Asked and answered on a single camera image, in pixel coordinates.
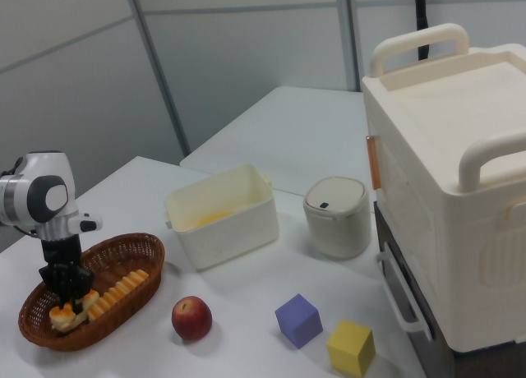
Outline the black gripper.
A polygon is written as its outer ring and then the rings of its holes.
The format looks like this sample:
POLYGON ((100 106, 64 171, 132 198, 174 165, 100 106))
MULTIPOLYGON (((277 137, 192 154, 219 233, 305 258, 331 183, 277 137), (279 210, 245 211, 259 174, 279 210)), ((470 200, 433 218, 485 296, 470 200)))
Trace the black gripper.
POLYGON ((95 274, 81 266, 80 236, 42 240, 41 246, 46 266, 39 269, 39 274, 46 288, 60 302, 82 299, 91 290, 95 274))

